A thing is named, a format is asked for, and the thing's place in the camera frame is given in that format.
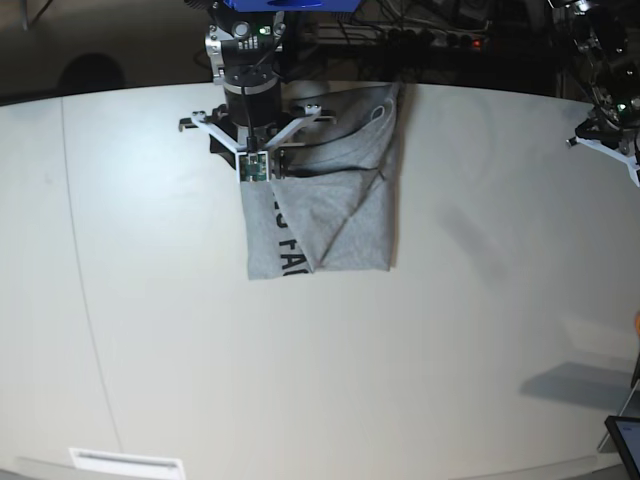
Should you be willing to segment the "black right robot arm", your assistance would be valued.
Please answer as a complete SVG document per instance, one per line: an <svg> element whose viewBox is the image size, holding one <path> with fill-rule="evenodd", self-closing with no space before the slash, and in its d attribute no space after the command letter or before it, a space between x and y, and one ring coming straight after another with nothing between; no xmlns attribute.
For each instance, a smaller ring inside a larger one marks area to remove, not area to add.
<svg viewBox="0 0 640 480"><path fill-rule="evenodd" d="M282 11L239 12L224 1L203 1L211 18L205 52L213 81L225 102L194 112L193 124L210 136L212 151L223 156L240 182L282 176L286 142L302 127L282 107L276 54L286 35Z"/></svg>

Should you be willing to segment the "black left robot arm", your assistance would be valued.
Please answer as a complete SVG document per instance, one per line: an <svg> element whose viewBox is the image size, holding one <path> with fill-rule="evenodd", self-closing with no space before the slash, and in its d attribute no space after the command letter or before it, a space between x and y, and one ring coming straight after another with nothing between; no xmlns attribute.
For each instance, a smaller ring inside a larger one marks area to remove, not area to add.
<svg viewBox="0 0 640 480"><path fill-rule="evenodd" d="M624 154L639 149L639 3L551 1L564 70L592 110L576 138Z"/></svg>

